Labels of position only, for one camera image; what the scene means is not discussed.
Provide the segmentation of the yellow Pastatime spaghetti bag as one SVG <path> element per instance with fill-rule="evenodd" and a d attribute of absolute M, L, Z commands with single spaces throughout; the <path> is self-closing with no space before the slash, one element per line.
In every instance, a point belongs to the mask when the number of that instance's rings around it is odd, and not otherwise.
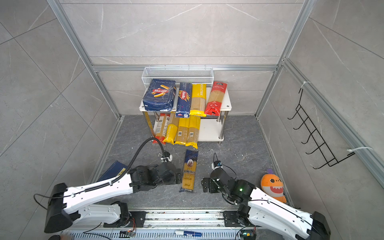
<path fill-rule="evenodd" d="M 176 113 L 171 113 L 164 143 L 169 143 L 172 145 L 175 144 L 175 139 L 176 139 L 178 126 L 179 126 L 179 120 L 180 118 L 176 117 Z"/>

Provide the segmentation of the blue Barilla spaghetti bag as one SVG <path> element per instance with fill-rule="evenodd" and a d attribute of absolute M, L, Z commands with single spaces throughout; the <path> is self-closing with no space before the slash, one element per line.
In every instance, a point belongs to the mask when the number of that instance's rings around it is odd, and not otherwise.
<path fill-rule="evenodd" d="M 193 85 L 191 83 L 180 83 L 176 110 L 177 118 L 189 118 L 192 88 Z"/>

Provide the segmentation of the red spaghetti bag with window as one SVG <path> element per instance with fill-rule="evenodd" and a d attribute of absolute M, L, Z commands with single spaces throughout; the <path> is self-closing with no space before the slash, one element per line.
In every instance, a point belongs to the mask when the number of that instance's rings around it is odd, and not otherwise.
<path fill-rule="evenodd" d="M 227 84 L 222 82 L 214 82 L 210 92 L 205 114 L 210 116 L 219 116 L 221 106 L 224 99 Z"/>

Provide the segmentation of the blue white marker pen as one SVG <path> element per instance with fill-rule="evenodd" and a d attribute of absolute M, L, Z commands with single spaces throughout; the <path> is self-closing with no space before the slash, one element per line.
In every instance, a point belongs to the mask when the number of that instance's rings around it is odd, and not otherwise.
<path fill-rule="evenodd" d="M 175 230 L 175 234 L 177 236 L 198 237 L 198 238 L 203 236 L 203 234 L 199 232 L 183 231 L 183 230 Z"/>

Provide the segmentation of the blue hardcover book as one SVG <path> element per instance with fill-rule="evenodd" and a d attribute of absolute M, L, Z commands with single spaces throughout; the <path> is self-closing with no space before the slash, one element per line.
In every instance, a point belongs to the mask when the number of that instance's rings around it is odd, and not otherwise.
<path fill-rule="evenodd" d="M 108 180 L 111 178 L 115 178 L 119 175 L 121 175 L 125 170 L 127 169 L 127 166 L 119 161 L 115 161 L 108 169 L 107 171 L 99 178 L 98 182 Z"/>

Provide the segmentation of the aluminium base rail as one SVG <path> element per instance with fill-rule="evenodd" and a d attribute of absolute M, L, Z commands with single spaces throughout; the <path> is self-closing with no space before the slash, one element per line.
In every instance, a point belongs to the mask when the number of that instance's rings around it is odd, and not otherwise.
<path fill-rule="evenodd" d="M 60 231 L 62 240 L 257 240 L 263 227 L 231 225 L 220 210 L 148 210 L 133 212 L 123 227 L 106 227 L 102 223 L 82 224 Z M 175 230 L 202 233 L 202 237 L 177 236 Z M 284 238 L 273 232 L 278 239 Z"/>

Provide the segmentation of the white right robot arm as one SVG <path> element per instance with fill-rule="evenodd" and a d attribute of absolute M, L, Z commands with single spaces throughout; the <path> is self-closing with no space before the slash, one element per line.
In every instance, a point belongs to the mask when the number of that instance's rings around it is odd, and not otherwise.
<path fill-rule="evenodd" d="M 312 214 L 286 205 L 267 195 L 245 180 L 230 177 L 217 167 L 208 178 L 203 178 L 205 193 L 220 193 L 224 200 L 238 207 L 235 212 L 225 212 L 224 218 L 231 225 L 263 227 L 285 240 L 329 240 L 331 230 L 324 215 Z"/>

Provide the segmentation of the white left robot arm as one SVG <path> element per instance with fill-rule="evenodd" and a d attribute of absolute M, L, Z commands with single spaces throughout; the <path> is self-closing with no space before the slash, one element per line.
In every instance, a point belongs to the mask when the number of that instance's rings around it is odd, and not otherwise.
<path fill-rule="evenodd" d="M 159 165 L 132 168 L 140 151 L 150 141 L 155 141 L 160 146 L 162 162 Z M 172 155 L 165 151 L 160 140 L 149 138 L 140 145 L 121 175 L 80 187 L 68 187 L 64 183 L 55 185 L 48 197 L 44 232 L 50 234 L 69 228 L 80 218 L 80 209 L 91 204 L 181 182 L 181 169 L 172 163 Z"/>

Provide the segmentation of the orange shark plush toy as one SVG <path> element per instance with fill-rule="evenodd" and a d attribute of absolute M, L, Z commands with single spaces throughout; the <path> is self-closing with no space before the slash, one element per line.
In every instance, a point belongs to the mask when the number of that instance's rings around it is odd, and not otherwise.
<path fill-rule="evenodd" d="M 284 184 L 282 180 L 274 174 L 272 169 L 261 178 L 261 189 L 272 198 L 286 204 L 287 199 L 284 194 Z"/>

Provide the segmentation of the blue Barilla pasta box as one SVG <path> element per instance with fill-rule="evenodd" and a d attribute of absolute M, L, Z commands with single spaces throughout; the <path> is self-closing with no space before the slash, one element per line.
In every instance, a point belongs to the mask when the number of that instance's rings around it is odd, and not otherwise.
<path fill-rule="evenodd" d="M 176 81 L 152 79 L 142 99 L 145 110 L 171 112 L 176 90 Z"/>

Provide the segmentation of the red label spaghetti bag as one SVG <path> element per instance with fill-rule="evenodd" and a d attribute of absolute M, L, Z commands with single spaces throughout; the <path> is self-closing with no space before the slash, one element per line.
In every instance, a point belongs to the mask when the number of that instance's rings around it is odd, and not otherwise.
<path fill-rule="evenodd" d="M 164 114 L 164 113 L 160 114 L 156 128 L 154 128 L 155 138 L 160 140 L 163 145 L 166 144 L 164 140 L 167 135 L 167 128 L 168 128 L 170 116 L 171 116 L 170 114 Z"/>

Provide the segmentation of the white two-tier shelf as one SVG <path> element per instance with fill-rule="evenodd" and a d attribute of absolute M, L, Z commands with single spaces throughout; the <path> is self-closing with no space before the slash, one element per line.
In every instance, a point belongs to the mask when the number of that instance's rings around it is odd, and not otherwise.
<path fill-rule="evenodd" d="M 149 116 L 149 112 L 153 113 L 153 111 L 146 111 L 143 102 L 141 102 L 139 106 L 140 112 L 146 118 L 147 124 L 151 131 L 151 136 L 154 137 L 155 130 L 158 125 L 159 115 L 157 112 L 155 113 L 156 120 L 155 123 L 152 124 Z M 232 110 L 232 104 L 229 96 L 228 90 L 226 90 L 222 106 L 220 116 L 207 116 L 206 118 L 201 118 L 200 131 L 199 131 L 199 142 L 222 142 L 224 140 L 224 126 L 227 120 L 227 116 L 229 112 Z"/>

